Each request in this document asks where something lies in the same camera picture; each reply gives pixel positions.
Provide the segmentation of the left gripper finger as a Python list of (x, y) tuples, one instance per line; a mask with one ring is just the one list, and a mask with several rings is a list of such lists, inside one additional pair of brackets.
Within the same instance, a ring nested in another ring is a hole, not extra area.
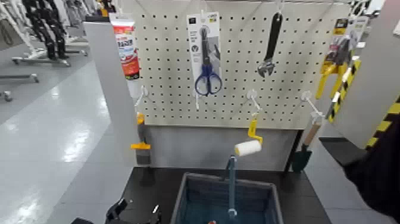
[(119, 199), (107, 211), (107, 220), (117, 220), (120, 218), (121, 212), (125, 210), (128, 203), (125, 198)]
[(160, 223), (161, 223), (161, 212), (160, 212), (160, 207), (157, 204), (152, 211), (151, 224), (160, 224)]

